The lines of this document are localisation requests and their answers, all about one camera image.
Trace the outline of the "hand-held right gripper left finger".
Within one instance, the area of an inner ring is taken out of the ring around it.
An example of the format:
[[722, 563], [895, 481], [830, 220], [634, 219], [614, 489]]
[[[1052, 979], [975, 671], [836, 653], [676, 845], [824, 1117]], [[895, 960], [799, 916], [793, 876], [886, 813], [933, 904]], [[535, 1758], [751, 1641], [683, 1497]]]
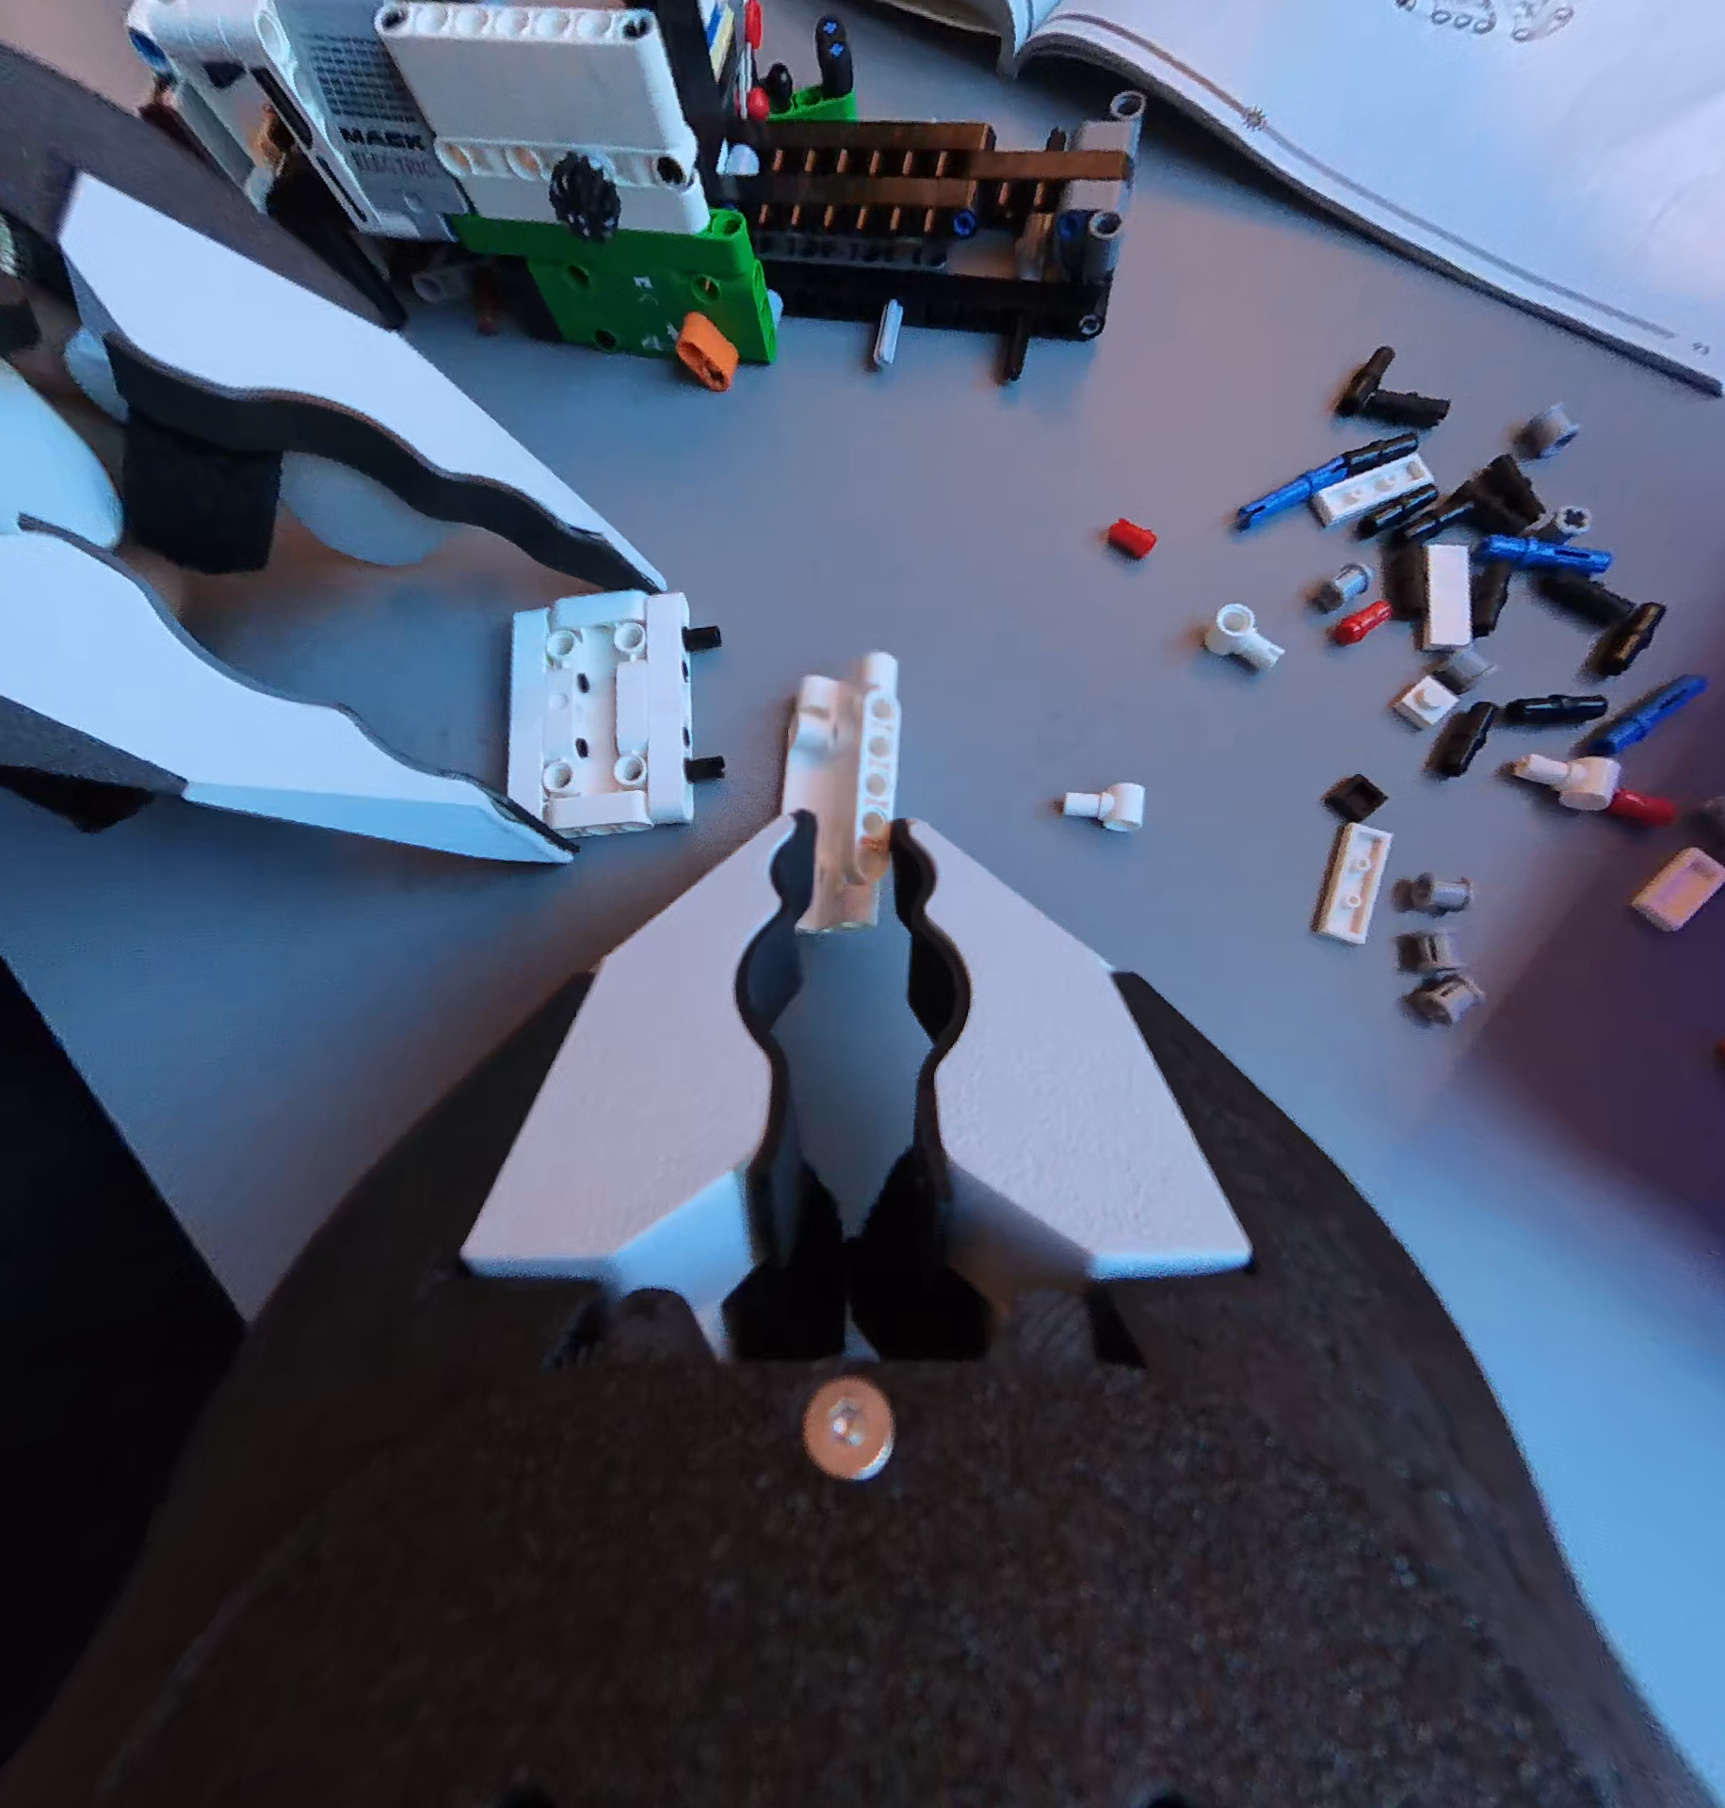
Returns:
[[595, 967], [465, 1240], [474, 1278], [679, 1296], [726, 1354], [846, 1351], [843, 1231], [776, 1034], [812, 879], [817, 820], [788, 813]]

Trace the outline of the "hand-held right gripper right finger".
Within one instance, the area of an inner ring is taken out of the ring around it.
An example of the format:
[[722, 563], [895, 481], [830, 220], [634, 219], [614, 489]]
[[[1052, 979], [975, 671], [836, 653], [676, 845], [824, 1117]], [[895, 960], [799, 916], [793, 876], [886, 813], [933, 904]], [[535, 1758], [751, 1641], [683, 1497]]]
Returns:
[[848, 1241], [890, 1362], [977, 1359], [1025, 1297], [1253, 1263], [1126, 979], [928, 823], [890, 841], [928, 1037], [912, 1143]]

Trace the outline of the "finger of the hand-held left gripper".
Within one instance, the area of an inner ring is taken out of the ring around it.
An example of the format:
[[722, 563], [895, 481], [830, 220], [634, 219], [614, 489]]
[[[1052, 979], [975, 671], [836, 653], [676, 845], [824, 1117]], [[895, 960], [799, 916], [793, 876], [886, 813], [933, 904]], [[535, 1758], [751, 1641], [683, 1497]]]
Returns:
[[144, 575], [39, 524], [0, 534], [0, 766], [469, 861], [575, 858], [482, 781], [397, 759], [352, 712], [249, 682]]
[[660, 571], [399, 336], [75, 175], [60, 249], [133, 414], [235, 455], [311, 455], [425, 521], [604, 591]]

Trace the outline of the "white lego panel assembly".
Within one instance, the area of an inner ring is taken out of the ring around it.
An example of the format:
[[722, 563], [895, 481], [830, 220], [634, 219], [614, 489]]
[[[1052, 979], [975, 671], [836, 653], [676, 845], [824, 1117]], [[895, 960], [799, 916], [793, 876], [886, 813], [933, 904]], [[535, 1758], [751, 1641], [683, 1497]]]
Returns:
[[566, 844], [691, 825], [722, 759], [697, 753], [692, 662], [722, 632], [680, 594], [569, 597], [515, 616], [507, 798]]

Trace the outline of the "white lego beam assembly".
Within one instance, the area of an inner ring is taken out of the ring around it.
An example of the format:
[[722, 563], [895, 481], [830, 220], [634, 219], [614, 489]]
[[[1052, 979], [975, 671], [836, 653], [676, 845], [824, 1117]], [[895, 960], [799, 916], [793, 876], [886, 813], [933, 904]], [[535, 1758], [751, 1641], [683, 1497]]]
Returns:
[[868, 653], [852, 676], [807, 676], [783, 753], [783, 813], [812, 813], [812, 898], [802, 938], [868, 932], [899, 817], [899, 662]]

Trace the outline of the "partly built lego truck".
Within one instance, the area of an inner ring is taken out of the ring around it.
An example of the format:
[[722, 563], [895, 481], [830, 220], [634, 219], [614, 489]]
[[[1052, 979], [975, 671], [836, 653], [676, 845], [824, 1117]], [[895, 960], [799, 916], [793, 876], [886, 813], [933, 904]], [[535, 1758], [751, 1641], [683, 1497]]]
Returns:
[[546, 340], [726, 390], [782, 318], [1101, 337], [1148, 101], [1002, 148], [867, 122], [848, 20], [818, 78], [761, 4], [130, 4], [152, 116], [339, 270], [474, 285]]

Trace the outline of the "pile of small lego pieces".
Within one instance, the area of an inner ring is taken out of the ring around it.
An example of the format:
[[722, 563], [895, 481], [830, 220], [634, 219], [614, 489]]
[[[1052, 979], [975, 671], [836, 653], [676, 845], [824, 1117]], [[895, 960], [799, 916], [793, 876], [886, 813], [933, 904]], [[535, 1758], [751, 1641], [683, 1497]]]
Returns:
[[[1476, 467], [1458, 489], [1436, 481], [1424, 459], [1424, 436], [1436, 433], [1454, 403], [1448, 398], [1387, 387], [1395, 348], [1376, 348], [1341, 384], [1332, 403], [1338, 420], [1385, 425], [1367, 440], [1294, 477], [1266, 496], [1235, 509], [1232, 530], [1257, 533], [1292, 511], [1308, 511], [1323, 530], [1352, 533], [1358, 552], [1376, 566], [1351, 560], [1314, 585], [1308, 604], [1327, 613], [1332, 650], [1358, 646], [1395, 622], [1411, 622], [1427, 666], [1395, 695], [1392, 713], [1433, 742], [1424, 773], [1436, 781], [1462, 781], [1481, 762], [1495, 734], [1587, 731], [1562, 759], [1522, 753], [1505, 773], [1533, 785], [1559, 808], [1610, 823], [1674, 828], [1678, 806], [1640, 794], [1622, 781], [1622, 764], [1671, 719], [1709, 695], [1704, 676], [1676, 676], [1615, 707], [1610, 684], [1631, 676], [1665, 629], [1668, 607], [1625, 600], [1606, 581], [1615, 563], [1596, 550], [1584, 509], [1549, 509], [1528, 478], [1528, 465], [1566, 450], [1578, 424], [1562, 409], [1533, 417], [1515, 450]], [[1484, 659], [1500, 632], [1512, 587], [1528, 585], [1540, 603], [1581, 629], [1593, 646], [1581, 679], [1600, 690], [1487, 695], [1498, 676]], [[1445, 920], [1462, 916], [1473, 898], [1471, 879], [1417, 873], [1392, 880], [1392, 828], [1376, 817], [1387, 794], [1367, 776], [1335, 781], [1323, 806], [1338, 820], [1323, 894], [1313, 933], [1343, 945], [1371, 939], [1379, 898], [1424, 916], [1427, 932], [1398, 938], [1398, 967], [1411, 979], [1407, 1011], [1417, 1023], [1458, 1029], [1484, 1004], [1458, 939]], [[1659, 932], [1681, 932], [1725, 883], [1725, 794], [1693, 811], [1700, 845], [1668, 861], [1644, 883], [1631, 911]]]

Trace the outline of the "lego instruction booklet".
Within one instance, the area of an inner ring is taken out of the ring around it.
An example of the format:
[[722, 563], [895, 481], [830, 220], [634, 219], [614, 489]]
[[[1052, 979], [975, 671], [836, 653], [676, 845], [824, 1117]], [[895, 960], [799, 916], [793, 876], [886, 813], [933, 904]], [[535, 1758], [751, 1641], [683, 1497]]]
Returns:
[[1376, 239], [1725, 395], [1725, 4], [986, 4]]

